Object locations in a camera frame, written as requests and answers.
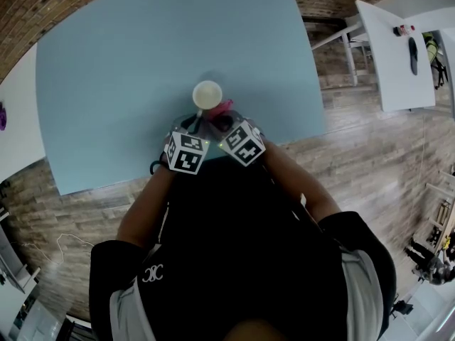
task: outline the black cable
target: black cable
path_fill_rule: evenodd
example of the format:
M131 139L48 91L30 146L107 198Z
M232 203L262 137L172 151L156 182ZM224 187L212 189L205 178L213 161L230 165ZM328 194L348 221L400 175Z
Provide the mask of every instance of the black cable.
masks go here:
M161 164L164 168L167 168L169 169L169 165L165 162L165 161L154 161L151 165L150 165L150 174L155 174L154 172L154 166L156 166L157 164Z
M182 128L185 130L188 130L188 128L191 126L191 124L198 118L198 115L193 115L185 120L183 120L180 124Z
M167 164L167 162L163 161L161 158L163 158L163 156L166 155L166 153L163 151L163 153L161 153L161 155L159 156L159 160L157 161L154 161L151 165L150 165L150 174L154 174L154 166L156 166L157 164L160 164L162 165L164 168L167 168L169 169L169 164Z
M194 130L189 131L188 134L197 134L199 131L200 123L202 122L202 117L196 119L196 124L194 125Z
M234 125L234 119L231 116L219 114L212 119L211 123L219 131L225 133L231 130L232 125Z

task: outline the light blue table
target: light blue table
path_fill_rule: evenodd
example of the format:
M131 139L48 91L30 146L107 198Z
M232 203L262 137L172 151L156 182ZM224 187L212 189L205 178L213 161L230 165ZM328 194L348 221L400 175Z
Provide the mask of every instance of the light blue table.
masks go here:
M95 0L39 41L36 64L62 195L147 175L201 80L277 143L325 132L295 0Z

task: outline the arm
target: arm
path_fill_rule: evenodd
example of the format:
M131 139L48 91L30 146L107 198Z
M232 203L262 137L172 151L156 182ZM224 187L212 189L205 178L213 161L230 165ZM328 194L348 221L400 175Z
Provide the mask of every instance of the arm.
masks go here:
M442 249L442 261L444 262L444 264L450 266L449 258L447 258L447 252L444 249Z
M442 286L445 283L445 281L440 278L434 278L433 274L429 275L428 282L430 282L433 286Z
M133 244L110 240L95 245L90 259L89 306L97 340L112 341L109 300L130 287L147 252Z
M340 207L315 177L299 166L275 144L264 140L264 164L276 183L297 202L303 193L306 209L316 222L341 212Z
M124 216L117 240L129 242L142 249L149 248L151 241L158 236L166 197L175 177L175 172L162 166L156 170Z

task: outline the table leg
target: table leg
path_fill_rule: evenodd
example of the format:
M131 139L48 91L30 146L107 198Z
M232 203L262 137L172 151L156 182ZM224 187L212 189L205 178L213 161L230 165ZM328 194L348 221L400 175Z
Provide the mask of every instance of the table leg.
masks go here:
M432 190L435 190L436 192L439 192L441 193L442 195L445 195L445 196L448 196L450 198L454 198L455 197L455 193L450 193L446 190L443 190L442 188L439 188L435 185L432 185L431 183L427 183L426 186Z
M344 53L346 54L346 58L348 59L348 69L350 78L352 79L353 86L357 86L358 84L357 71L355 70L353 52L349 46L348 35L346 33L343 33L341 35L341 38L343 39Z
M0 221L6 219L9 216L9 212L5 212L4 214L0 215Z
M360 85L360 86L342 86L323 88L321 91L324 93L330 92L360 92L360 91L377 91L377 85Z
M40 272L41 268L38 267L34 272L33 274L30 276L30 278L28 278L27 282L23 285L23 287L25 288L28 284L29 281L31 281L32 279L36 278L36 276L38 275L38 273Z
M449 180L455 180L455 176L453 176L450 173L447 173L447 172L444 172L444 171L440 170L439 174L443 175L444 177L446 177Z
M337 33L335 33L335 34L332 34L332 35L329 36L328 38L323 39L323 40L321 40L320 42L317 42L315 45L313 45L313 46L311 47L311 50L315 50L315 49L321 47L322 45L331 42L332 40L335 40L335 39L337 39L337 38L340 38L343 34L350 33L351 31L355 31L355 30L357 30L357 29L359 29L359 28L361 28L361 27L362 27L362 22L359 21L359 22L357 22L356 24L354 24L353 26L349 26L349 27L347 27L347 28L344 28L343 30L341 30L341 31L339 31L339 32L337 32Z
M432 219L428 219L428 222L434 226L436 226L438 229L442 230L443 226L441 224L438 224L436 221L433 221Z

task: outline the black shirt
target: black shirt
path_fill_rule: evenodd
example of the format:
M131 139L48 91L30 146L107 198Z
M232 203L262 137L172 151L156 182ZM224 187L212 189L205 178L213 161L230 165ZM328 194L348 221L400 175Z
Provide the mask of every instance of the black shirt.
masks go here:
M322 340L344 340L348 303L339 242L354 250L366 239L381 261L390 255L354 212L320 225L324 232L259 165L243 168L223 158L205 163L197 176L178 175L162 245L153 256L144 261L143 250L118 241L92 250L93 330L101 340L112 339L109 297L137 276L157 340L222 340L252 318L266 320L289 339L313 330ZM388 314L392 304L386 303Z
M427 265L427 269L424 272L424 277L430 280L431 284L440 286L449 279L451 273L451 265L448 261L442 261L438 256L434 256Z

